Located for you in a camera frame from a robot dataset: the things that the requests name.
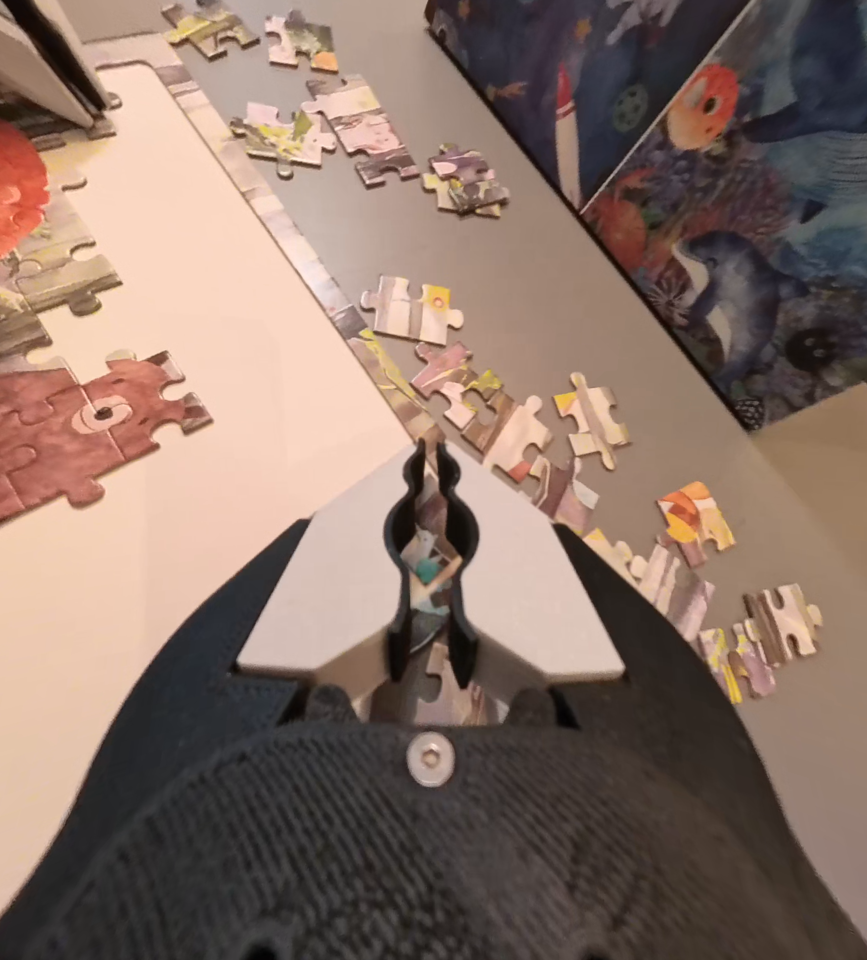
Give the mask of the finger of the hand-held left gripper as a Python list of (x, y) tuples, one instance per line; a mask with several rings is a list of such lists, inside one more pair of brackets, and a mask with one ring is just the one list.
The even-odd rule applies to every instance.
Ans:
[(32, 104), (87, 129), (97, 119), (57, 78), (15, 23), (10, 2), (0, 2), (0, 86)]
[(91, 114), (111, 109), (107, 91), (86, 63), (77, 35), (57, 2), (11, 1), (9, 13), (57, 78)]

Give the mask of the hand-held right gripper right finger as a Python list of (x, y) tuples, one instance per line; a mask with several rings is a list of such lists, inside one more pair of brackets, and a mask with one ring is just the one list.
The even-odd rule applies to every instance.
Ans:
[(457, 686), (509, 704), (522, 690), (614, 681), (625, 665), (552, 523), (449, 442), (436, 449)]

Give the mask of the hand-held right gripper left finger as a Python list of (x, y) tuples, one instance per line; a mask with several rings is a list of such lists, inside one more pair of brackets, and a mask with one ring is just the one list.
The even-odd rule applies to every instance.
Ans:
[(236, 658), (239, 671), (341, 688), (400, 682), (411, 657), (412, 574), (426, 444), (418, 440), (319, 509)]

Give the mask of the dark teal spot puzzle piece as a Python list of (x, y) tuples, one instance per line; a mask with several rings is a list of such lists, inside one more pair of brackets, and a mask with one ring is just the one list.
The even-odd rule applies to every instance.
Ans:
[(447, 536), (448, 502), (437, 479), (425, 476), (415, 509), (416, 532), (403, 549), (402, 558), (410, 571), (411, 603), (417, 609), (445, 605), (461, 558)]

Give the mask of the orange yellow puzzle piece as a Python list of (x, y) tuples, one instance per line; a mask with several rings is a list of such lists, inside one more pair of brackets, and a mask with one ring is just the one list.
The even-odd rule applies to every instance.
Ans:
[(678, 551), (690, 570), (706, 565), (706, 544), (713, 544), (717, 553), (737, 544), (717, 500), (701, 481), (660, 496), (656, 505), (665, 524), (656, 538), (658, 546)]

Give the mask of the lion jigsaw puzzle board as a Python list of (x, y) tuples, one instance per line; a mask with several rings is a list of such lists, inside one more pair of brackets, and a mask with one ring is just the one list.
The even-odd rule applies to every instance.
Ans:
[(171, 353), (211, 425), (0, 526), (0, 914), (50, 846), (136, 680), (295, 520), (408, 441), (329, 318), (151, 67), (105, 80), (116, 135), (81, 143), (70, 201), (122, 283), (46, 314), (74, 375)]

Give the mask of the pile of puzzle pieces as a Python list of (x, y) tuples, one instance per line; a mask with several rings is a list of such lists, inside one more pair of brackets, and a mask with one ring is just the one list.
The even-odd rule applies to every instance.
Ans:
[[(372, 314), (370, 324), (364, 323), (360, 308)], [(542, 401), (535, 395), (523, 403), (513, 401), (491, 371), (478, 374), (468, 366), (470, 353), (463, 343), (447, 343), (448, 331), (464, 323), (463, 313), (450, 305), (449, 289), (425, 284), (422, 295), (414, 298), (407, 279), (384, 275), (375, 290), (361, 296), (360, 308), (347, 304), (331, 318), (347, 345), (366, 362), (375, 384), (389, 388), (393, 398), (402, 401), (395, 410), (413, 409), (418, 422), (428, 413), (420, 399), (434, 393), (446, 397), (450, 401), (447, 419), (482, 454), (478, 464), (551, 523), (570, 529), (570, 534), (564, 534), (569, 542), (591, 549), (667, 618), (706, 662), (730, 703), (743, 702), (740, 681), (746, 682), (750, 696), (764, 698), (775, 691), (780, 667), (818, 652), (823, 615), (817, 606), (805, 603), (798, 584), (746, 595), (748, 616), (732, 626), (729, 637), (723, 629), (702, 629), (714, 585), (697, 574), (690, 582), (679, 583), (681, 560), (669, 548), (656, 542), (650, 557), (643, 558), (622, 541), (612, 544), (600, 529), (586, 530), (598, 496), (580, 480), (581, 459), (595, 455), (614, 470), (614, 449), (630, 440), (627, 428), (610, 414), (615, 404), (610, 390), (590, 387), (582, 374), (572, 373), (573, 390), (557, 394), (553, 401), (558, 414), (577, 426), (569, 437), (573, 458), (565, 466), (543, 455), (528, 462), (523, 458), (528, 448), (543, 452), (552, 441), (551, 432), (537, 417)], [(439, 485), (437, 448), (445, 443), (439, 427), (432, 423), (414, 438), (415, 443), (426, 445), (425, 476), (431, 474)], [(445, 605), (438, 608), (445, 642), (434, 646), (440, 654), (439, 660), (430, 662), (429, 673), (434, 677), (440, 677), (443, 666), (451, 668), (449, 599), (450, 586)], [(454, 687), (461, 690), (452, 668), (451, 675)]]

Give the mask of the orange corner puzzle piece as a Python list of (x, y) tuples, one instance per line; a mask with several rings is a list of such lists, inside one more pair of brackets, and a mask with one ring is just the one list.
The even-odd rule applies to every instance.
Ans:
[(267, 61), (272, 66), (296, 68), (303, 57), (313, 71), (337, 75), (340, 65), (332, 27), (311, 21), (300, 8), (286, 15), (264, 18)]

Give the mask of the joined brown bear puzzle section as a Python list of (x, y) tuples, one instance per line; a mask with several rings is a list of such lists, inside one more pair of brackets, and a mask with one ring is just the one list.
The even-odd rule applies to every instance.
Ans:
[(186, 377), (172, 354), (117, 351), (106, 372), (80, 381), (61, 359), (0, 370), (0, 525), (59, 499), (74, 508), (104, 497), (101, 479), (213, 417), (194, 392), (167, 398)]

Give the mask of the space print puzzle box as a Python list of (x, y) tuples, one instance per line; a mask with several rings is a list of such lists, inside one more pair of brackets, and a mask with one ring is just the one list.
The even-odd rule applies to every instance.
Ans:
[(425, 18), (747, 432), (867, 383), (867, 1)]

